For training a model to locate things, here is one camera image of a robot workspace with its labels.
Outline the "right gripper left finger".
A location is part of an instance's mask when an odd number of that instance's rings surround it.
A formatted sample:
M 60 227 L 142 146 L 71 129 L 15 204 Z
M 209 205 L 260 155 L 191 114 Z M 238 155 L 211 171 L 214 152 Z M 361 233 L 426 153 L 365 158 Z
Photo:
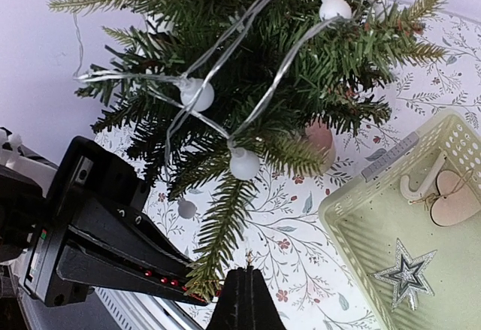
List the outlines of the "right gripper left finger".
M 243 268 L 228 272 L 207 330 L 247 328 L 245 311 L 245 275 Z

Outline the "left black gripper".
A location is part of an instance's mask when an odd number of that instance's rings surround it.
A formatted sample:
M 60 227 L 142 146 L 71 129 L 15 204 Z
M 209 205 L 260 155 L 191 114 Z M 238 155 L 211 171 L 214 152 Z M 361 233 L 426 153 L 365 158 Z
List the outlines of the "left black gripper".
M 123 159 L 75 137 L 47 192 L 23 288 L 48 307 L 61 307 L 85 301 L 92 286 L 160 295 L 139 266 L 187 275 L 188 259 L 141 213 L 149 192 Z

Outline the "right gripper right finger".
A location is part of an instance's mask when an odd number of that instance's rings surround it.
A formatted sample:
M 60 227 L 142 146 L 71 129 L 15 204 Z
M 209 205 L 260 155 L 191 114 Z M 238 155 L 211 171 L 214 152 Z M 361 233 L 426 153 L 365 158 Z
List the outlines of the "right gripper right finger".
M 260 270 L 246 272 L 247 329 L 286 330 Z

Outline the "front aluminium rail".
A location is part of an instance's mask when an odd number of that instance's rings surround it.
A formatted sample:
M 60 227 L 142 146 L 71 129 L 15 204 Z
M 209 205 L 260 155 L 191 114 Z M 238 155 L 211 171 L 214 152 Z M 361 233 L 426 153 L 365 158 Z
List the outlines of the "front aluminium rail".
M 16 300 L 27 329 L 200 329 L 173 301 L 97 288 L 85 302 L 46 307 L 18 284 L 14 265 L 1 265 L 1 299 Z

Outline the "floral white tablecloth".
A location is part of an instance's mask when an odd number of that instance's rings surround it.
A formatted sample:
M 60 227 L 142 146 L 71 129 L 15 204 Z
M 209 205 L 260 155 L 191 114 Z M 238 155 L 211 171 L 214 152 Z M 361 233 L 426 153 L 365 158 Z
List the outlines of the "floral white tablecloth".
M 335 135 L 334 163 L 320 177 L 261 172 L 262 191 L 249 207 L 246 243 L 232 267 L 245 265 L 244 254 L 252 251 L 253 264 L 264 273 L 287 329 L 381 329 L 319 221 L 319 205 L 440 110 L 459 112 L 480 133 L 480 20 L 445 11 L 428 22 L 425 38 L 447 49 L 448 56 L 431 67 L 395 72 L 398 82 L 381 92 L 392 106 L 389 122 L 364 122 L 356 137 Z M 163 184 L 147 200 L 147 215 L 192 258 L 198 225 L 215 187 L 212 183 L 189 191 L 187 199 L 198 206 L 193 219 L 179 217 Z M 202 327 L 214 306 L 180 305 Z

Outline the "pale green plastic basket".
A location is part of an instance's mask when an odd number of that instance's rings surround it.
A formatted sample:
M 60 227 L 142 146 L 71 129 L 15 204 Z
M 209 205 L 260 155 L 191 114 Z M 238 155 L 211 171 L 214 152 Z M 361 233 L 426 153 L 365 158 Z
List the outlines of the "pale green plastic basket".
M 411 204 L 400 191 L 401 176 L 408 174 L 415 189 L 441 151 L 442 169 L 459 175 L 473 169 L 468 185 L 479 196 L 480 136 L 457 112 L 444 110 L 319 206 L 321 223 L 382 329 L 480 327 L 479 215 L 439 227 L 423 203 Z M 416 311 L 407 301 L 393 310 L 392 286 L 369 276 L 395 264 L 397 238 L 412 257 L 437 250 L 425 271 L 434 297 L 419 294 Z

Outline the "silver glitter star ornament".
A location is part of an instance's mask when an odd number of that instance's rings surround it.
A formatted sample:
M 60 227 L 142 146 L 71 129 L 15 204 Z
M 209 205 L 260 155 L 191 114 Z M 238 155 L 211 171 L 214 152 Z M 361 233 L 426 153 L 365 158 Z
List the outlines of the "silver glitter star ornament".
M 437 250 L 432 250 L 421 256 L 412 257 L 403 242 L 397 238 L 395 264 L 369 274 L 370 277 L 392 286 L 393 310 L 406 300 L 409 308 L 416 311 L 419 306 L 419 293 L 434 297 L 434 290 L 425 277 L 425 271 L 436 254 Z

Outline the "wooden heart ornament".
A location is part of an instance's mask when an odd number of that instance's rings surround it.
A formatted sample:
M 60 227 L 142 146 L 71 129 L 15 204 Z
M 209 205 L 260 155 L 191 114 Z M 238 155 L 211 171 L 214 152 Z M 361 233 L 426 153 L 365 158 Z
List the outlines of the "wooden heart ornament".
M 469 187 L 473 169 L 463 175 L 452 170 L 442 170 L 436 177 L 436 192 L 429 193 L 411 204 L 423 203 L 432 222 L 439 227 L 458 225 L 480 212 L 480 200 Z

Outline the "red berry ornament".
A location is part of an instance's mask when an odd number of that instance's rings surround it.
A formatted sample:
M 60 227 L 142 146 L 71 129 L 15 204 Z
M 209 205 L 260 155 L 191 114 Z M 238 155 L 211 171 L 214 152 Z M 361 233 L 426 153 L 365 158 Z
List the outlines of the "red berry ornament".
M 144 279 L 152 280 L 155 285 L 159 286 L 161 294 L 156 295 L 156 297 L 200 306 L 207 306 L 214 300 L 214 297 L 210 295 L 205 298 L 200 293 L 188 293 L 187 283 L 189 278 L 187 277 L 163 274 L 152 268 L 142 266 L 138 267 L 138 271 L 142 273 Z

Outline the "white candy cane ornament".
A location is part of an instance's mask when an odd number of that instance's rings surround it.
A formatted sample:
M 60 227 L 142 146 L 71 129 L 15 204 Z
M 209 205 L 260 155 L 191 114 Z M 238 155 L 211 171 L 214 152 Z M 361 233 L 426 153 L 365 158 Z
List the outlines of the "white candy cane ornament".
M 415 189 L 410 187 L 410 176 L 404 174 L 400 179 L 400 191 L 403 197 L 408 201 L 418 201 L 428 194 L 428 190 L 437 178 L 442 167 L 446 162 L 447 154 L 441 151 L 436 161 L 431 166 L 429 172 L 425 175 L 424 180 L 418 184 Z

